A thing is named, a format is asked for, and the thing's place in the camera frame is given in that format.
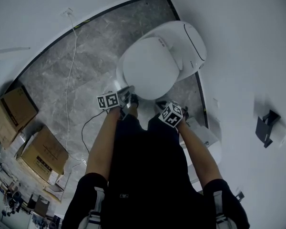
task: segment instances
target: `gray marble floor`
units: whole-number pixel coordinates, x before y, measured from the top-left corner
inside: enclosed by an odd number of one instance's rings
[[[74,34],[70,33],[49,48],[19,81],[24,84],[39,108],[36,122],[43,123],[52,131],[69,154],[77,160],[87,159],[88,152],[82,143],[83,124],[98,114],[96,96],[114,90],[115,68],[119,58],[142,35],[154,27],[175,17],[166,0],[142,0],[94,19],[76,30],[77,50],[71,72],[68,91],[69,141],[66,146],[68,125],[66,113],[66,84],[74,53]],[[168,96],[189,107],[189,113],[204,125],[204,116],[196,77],[193,75],[176,83]],[[139,120],[143,128],[154,116],[153,102],[140,101]],[[83,138],[91,148],[105,118],[105,113],[88,123]],[[80,164],[69,159],[65,173]],[[83,176],[85,164],[75,167],[68,182],[64,197],[70,197]],[[24,190],[31,192],[32,182],[23,181]]]

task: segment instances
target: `smart toilet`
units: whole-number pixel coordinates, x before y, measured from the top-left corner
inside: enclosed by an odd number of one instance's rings
[[[117,65],[117,81],[122,88],[133,85],[139,97],[153,100],[197,72],[205,60],[206,48],[197,30],[189,23],[171,21],[126,50]]]

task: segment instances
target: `cardboard box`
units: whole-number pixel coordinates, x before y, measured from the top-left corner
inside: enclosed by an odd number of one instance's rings
[[[68,152],[44,126],[28,141],[17,161],[39,183],[53,186],[64,174],[63,168],[68,157]]]
[[[19,87],[0,98],[0,142],[8,148],[18,132],[37,114],[23,87]]]

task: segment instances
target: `toilet seat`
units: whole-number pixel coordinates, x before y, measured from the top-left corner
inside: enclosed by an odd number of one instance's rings
[[[123,59],[123,76],[135,93],[147,100],[166,94],[176,82],[179,68],[163,40],[146,38],[128,49]]]

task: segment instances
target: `shoulder strap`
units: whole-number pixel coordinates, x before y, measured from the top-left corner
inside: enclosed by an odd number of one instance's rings
[[[216,210],[216,228],[217,229],[237,229],[234,221],[226,217],[223,211],[223,192],[217,191],[213,194]]]
[[[101,209],[102,202],[105,198],[105,193],[102,188],[94,187],[97,197],[94,209],[90,210],[89,215],[86,216],[80,223],[78,229],[100,229],[101,228]]]

